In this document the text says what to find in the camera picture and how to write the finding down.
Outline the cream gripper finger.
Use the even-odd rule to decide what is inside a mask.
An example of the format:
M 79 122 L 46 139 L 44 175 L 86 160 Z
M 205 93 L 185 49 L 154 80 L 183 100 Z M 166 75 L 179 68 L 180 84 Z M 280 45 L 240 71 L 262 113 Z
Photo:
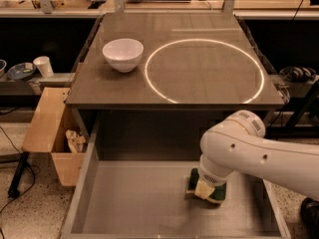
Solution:
M 201 199 L 207 199 L 214 192 L 214 190 L 215 188 L 213 186 L 200 179 L 196 184 L 194 194 Z

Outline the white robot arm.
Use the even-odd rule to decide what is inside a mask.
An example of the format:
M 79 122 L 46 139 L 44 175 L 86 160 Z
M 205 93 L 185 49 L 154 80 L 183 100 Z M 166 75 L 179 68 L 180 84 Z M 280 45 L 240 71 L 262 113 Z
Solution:
M 211 188 L 234 171 L 319 199 L 319 146 L 266 139 L 265 125 L 250 111 L 238 111 L 200 139 L 199 184 Z

